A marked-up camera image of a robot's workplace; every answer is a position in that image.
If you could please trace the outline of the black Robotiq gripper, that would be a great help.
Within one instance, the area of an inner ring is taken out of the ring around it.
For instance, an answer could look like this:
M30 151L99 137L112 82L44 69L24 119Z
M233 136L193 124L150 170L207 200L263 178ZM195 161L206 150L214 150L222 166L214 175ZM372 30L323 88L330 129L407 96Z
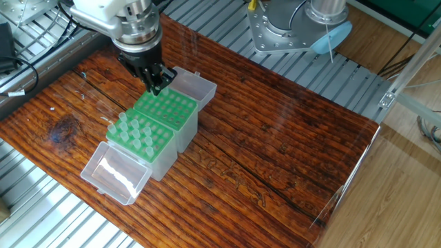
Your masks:
M127 44L115 40L114 45L120 50L118 61L154 96L176 78L176 70L164 66L161 41Z

